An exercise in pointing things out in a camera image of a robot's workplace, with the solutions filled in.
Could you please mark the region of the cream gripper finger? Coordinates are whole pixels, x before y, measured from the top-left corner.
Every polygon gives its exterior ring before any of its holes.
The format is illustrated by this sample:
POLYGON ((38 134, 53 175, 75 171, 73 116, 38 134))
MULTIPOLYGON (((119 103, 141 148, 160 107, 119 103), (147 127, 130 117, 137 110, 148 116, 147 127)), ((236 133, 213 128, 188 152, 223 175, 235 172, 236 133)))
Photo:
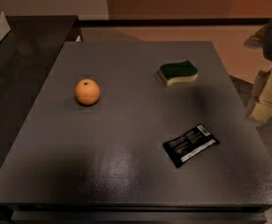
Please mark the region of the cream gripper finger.
POLYGON ((272 117, 272 69, 259 71, 252 87, 247 116, 259 122, 267 122, 272 117))

